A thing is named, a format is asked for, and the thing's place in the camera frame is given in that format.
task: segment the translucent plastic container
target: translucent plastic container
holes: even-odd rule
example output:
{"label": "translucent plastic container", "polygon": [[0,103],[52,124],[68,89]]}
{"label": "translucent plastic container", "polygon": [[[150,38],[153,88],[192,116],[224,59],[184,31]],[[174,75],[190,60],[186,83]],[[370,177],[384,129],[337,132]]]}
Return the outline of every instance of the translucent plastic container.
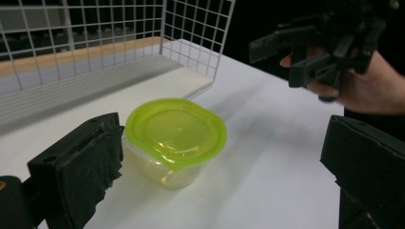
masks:
{"label": "translucent plastic container", "polygon": [[157,99],[131,112],[122,143],[144,174],[178,189],[191,184],[222,150],[226,127],[216,114],[187,99]]}

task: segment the wire mesh panel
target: wire mesh panel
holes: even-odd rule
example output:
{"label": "wire mesh panel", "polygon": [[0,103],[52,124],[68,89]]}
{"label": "wire mesh panel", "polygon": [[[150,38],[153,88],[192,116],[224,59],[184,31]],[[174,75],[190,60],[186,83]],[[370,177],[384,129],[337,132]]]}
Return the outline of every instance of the wire mesh panel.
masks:
{"label": "wire mesh panel", "polygon": [[17,2],[0,7],[0,94],[159,53],[162,0]]}
{"label": "wire mesh panel", "polygon": [[214,76],[229,0],[13,0],[0,5],[0,94],[154,54]]}
{"label": "wire mesh panel", "polygon": [[203,91],[214,80],[234,3],[0,1],[0,126],[181,68],[190,78],[207,76],[190,93]]}
{"label": "wire mesh panel", "polygon": [[207,76],[215,76],[234,1],[168,0],[163,55]]}

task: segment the food storage container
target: food storage container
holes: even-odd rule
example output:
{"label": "food storage container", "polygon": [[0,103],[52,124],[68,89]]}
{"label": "food storage container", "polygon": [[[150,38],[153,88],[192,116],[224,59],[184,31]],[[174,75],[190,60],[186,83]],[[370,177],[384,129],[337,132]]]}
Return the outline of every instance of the food storage container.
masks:
{"label": "food storage container", "polygon": [[219,116],[192,101],[162,98],[131,112],[122,142],[144,174],[178,189],[191,184],[222,150],[226,127]]}

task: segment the white wire grid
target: white wire grid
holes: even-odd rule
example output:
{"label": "white wire grid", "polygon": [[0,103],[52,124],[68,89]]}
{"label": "white wire grid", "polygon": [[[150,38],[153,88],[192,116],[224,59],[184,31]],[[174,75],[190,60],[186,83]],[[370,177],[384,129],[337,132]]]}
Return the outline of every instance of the white wire grid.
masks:
{"label": "white wire grid", "polygon": [[0,3],[0,95],[163,55],[215,77],[234,0]]}

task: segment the finger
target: finger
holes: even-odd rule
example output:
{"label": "finger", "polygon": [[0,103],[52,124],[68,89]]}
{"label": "finger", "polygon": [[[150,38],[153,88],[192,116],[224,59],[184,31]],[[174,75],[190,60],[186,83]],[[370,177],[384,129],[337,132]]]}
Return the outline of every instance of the finger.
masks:
{"label": "finger", "polygon": [[310,46],[307,49],[307,57],[314,57],[325,52],[325,49],[320,46]]}
{"label": "finger", "polygon": [[337,89],[319,82],[308,84],[307,89],[321,97],[337,97],[339,95]]}
{"label": "finger", "polygon": [[280,66],[284,68],[289,68],[291,66],[291,54],[281,59]]}

